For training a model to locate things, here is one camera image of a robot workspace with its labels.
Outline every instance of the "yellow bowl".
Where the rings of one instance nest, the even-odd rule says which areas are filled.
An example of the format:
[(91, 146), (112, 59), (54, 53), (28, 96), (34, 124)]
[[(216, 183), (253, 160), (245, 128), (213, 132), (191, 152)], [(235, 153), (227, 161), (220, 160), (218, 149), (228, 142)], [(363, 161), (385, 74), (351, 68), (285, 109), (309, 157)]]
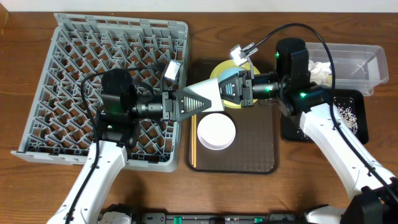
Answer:
[[(234, 60), (226, 60), (225, 62), (220, 63), (219, 65), (217, 65), (217, 67), (215, 67), (213, 69), (213, 71), (210, 74), (210, 78), (216, 78), (219, 77), (223, 71), (229, 69), (229, 68), (238, 68), (239, 66), (237, 66), (234, 62)], [(250, 64), (248, 62), (246, 62), (245, 64), (240, 66), (241, 68), (245, 69), (245, 70), (250, 70)], [(260, 74), (259, 70), (254, 67), (254, 75), (258, 75)], [(229, 101), (224, 100), (224, 105), (228, 108), (241, 108), (241, 105), (237, 105), (234, 103), (231, 103)]]

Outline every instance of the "white bowl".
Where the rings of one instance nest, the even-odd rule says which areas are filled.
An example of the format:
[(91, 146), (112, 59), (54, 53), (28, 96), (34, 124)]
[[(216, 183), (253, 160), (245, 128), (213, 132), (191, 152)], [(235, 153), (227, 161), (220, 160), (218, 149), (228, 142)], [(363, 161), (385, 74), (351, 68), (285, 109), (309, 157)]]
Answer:
[(208, 149), (225, 149), (234, 141), (235, 135), (235, 124), (220, 113), (205, 116), (198, 125), (198, 139)]

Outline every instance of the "gray crate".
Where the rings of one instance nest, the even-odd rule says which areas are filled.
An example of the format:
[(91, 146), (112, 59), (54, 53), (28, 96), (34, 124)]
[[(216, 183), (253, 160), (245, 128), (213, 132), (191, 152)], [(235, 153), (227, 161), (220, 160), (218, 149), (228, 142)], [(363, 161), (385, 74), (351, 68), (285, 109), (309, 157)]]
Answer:
[[(18, 151), (31, 162), (84, 164), (92, 142), (90, 120), (80, 96), (84, 77), (112, 68), (182, 63), (169, 90), (183, 88), (189, 59), (188, 26), (184, 22), (107, 16), (54, 14), (58, 27), (52, 37), (39, 85)], [(159, 91), (160, 72), (131, 72)], [(102, 105), (101, 77), (86, 82), (91, 111)], [(127, 169), (172, 172), (178, 165), (180, 124), (141, 121), (139, 140), (128, 149)]]

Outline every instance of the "wooden table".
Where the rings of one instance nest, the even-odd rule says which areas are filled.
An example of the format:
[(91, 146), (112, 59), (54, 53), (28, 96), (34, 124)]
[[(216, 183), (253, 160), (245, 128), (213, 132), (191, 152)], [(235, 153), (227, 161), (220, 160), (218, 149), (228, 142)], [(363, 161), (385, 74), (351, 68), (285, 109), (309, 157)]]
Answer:
[[(185, 21), (192, 60), (227, 57), (236, 44), (258, 41), (272, 29), (302, 22), (329, 43), (380, 45), (386, 51), (390, 80), (367, 97), (370, 141), (366, 147), (398, 174), (398, 14), (324, 13), (86, 13)], [(57, 23), (52, 13), (12, 12), (0, 36), (0, 223), (43, 223), (58, 209), (81, 166), (29, 163), (10, 155), (21, 141), (50, 39)], [(288, 36), (317, 42), (300, 28), (283, 30), (260, 47), (254, 58), (273, 62), (276, 42)], [(183, 160), (189, 124), (184, 122), (180, 164), (173, 173), (123, 170), (104, 206), (126, 203), (178, 213), (268, 213), (303, 210), (329, 203), (346, 207), (347, 194), (329, 162), (314, 144), (280, 141), (280, 167), (272, 175), (193, 172)]]

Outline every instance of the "white granular food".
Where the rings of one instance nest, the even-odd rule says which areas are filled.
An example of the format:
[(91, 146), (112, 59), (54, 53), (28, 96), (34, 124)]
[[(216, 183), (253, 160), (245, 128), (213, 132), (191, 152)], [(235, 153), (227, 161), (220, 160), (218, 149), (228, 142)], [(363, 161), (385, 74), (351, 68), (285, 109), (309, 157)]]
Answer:
[(358, 131), (358, 123), (356, 121), (356, 115), (353, 113), (353, 109), (351, 107), (344, 109), (340, 106), (337, 108), (347, 127), (353, 132), (353, 134), (356, 134)]

